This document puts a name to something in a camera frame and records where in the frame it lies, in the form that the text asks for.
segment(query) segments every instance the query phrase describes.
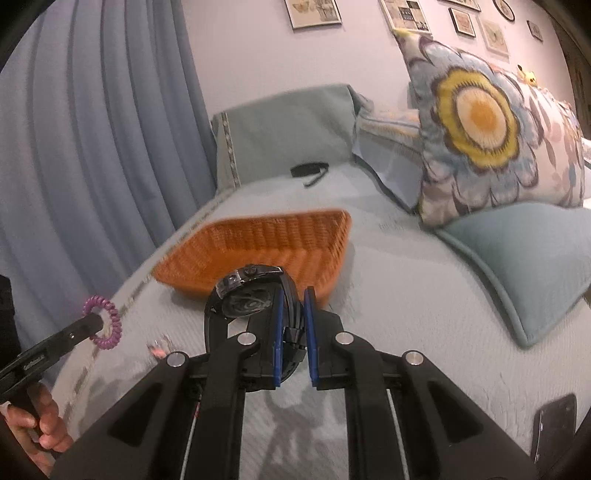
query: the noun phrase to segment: floral pillow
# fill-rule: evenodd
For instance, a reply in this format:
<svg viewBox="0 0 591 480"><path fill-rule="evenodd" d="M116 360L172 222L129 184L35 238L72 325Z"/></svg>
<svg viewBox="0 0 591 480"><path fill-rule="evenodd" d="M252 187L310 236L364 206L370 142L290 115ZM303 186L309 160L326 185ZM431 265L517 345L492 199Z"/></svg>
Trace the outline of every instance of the floral pillow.
<svg viewBox="0 0 591 480"><path fill-rule="evenodd" d="M468 52L395 35L419 105L426 225L515 202L582 204L582 136L567 103Z"/></svg>

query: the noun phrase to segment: yellow toy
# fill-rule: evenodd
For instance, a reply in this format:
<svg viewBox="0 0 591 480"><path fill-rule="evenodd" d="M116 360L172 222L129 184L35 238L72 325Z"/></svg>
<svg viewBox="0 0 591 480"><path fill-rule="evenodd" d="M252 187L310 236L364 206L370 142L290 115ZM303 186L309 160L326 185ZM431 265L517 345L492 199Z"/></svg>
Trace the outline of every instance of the yellow toy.
<svg viewBox="0 0 591 480"><path fill-rule="evenodd" d="M535 78L535 73L526 72L521 65L517 65L517 76L520 80L532 87L538 86L538 80Z"/></svg>

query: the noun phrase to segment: framed picture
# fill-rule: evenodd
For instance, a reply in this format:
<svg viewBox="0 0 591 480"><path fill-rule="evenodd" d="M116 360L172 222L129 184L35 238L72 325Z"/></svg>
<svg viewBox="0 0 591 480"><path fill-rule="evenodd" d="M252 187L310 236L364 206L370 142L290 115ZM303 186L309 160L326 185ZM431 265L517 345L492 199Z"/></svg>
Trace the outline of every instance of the framed picture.
<svg viewBox="0 0 591 480"><path fill-rule="evenodd" d="M294 30L320 25L340 25L336 0L285 0Z"/></svg>
<svg viewBox="0 0 591 480"><path fill-rule="evenodd" d="M498 23L484 20L483 18L479 19L479 22L486 48L493 53L508 57L509 47L507 46L507 41L505 40L501 26Z"/></svg>
<svg viewBox="0 0 591 480"><path fill-rule="evenodd" d="M493 0L496 9L499 13L507 20L508 22L515 21L515 14L513 13L513 9L509 6L505 0Z"/></svg>
<svg viewBox="0 0 591 480"><path fill-rule="evenodd" d="M527 25L530 28L531 36L537 38L540 41L544 41L544 37L542 36L542 31L540 28L533 22L527 21Z"/></svg>
<svg viewBox="0 0 591 480"><path fill-rule="evenodd" d="M453 26L456 27L456 32L476 38L476 32L474 31L470 15L455 8L450 8L449 13L452 16Z"/></svg>
<svg viewBox="0 0 591 480"><path fill-rule="evenodd" d="M405 29L431 35L429 24L418 1L380 0L391 31Z"/></svg>
<svg viewBox="0 0 591 480"><path fill-rule="evenodd" d="M478 5L478 0L445 0L448 3L461 5L462 7L470 8L472 10L476 10L480 12L480 5Z"/></svg>

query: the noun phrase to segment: woven basket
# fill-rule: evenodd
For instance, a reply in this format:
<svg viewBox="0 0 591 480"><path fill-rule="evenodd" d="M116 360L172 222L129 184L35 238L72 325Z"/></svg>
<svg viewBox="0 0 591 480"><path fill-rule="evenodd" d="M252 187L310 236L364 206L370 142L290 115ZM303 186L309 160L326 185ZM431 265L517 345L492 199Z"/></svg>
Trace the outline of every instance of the woven basket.
<svg viewBox="0 0 591 480"><path fill-rule="evenodd" d="M247 264L284 267L300 299L313 286L328 302L345 259L351 217L344 210L236 218L211 223L167 255L156 280L190 297L207 297L220 278Z"/></svg>

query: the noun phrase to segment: spiral hair tie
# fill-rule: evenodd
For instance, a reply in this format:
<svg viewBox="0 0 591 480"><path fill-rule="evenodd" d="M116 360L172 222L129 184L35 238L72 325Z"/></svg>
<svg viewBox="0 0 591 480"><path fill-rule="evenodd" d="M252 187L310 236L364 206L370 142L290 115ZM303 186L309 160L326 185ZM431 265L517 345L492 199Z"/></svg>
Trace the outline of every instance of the spiral hair tie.
<svg viewBox="0 0 591 480"><path fill-rule="evenodd" d="M95 295L94 297L90 297L88 300L86 300L83 309L84 315L88 315L95 307L105 309L107 312L109 312L109 315L111 316L111 336L105 338L92 335L90 340L92 340L101 350L111 350L112 348L116 347L121 340L122 329L119 312L115 308L115 304L113 304L110 300L101 297L100 295Z"/></svg>

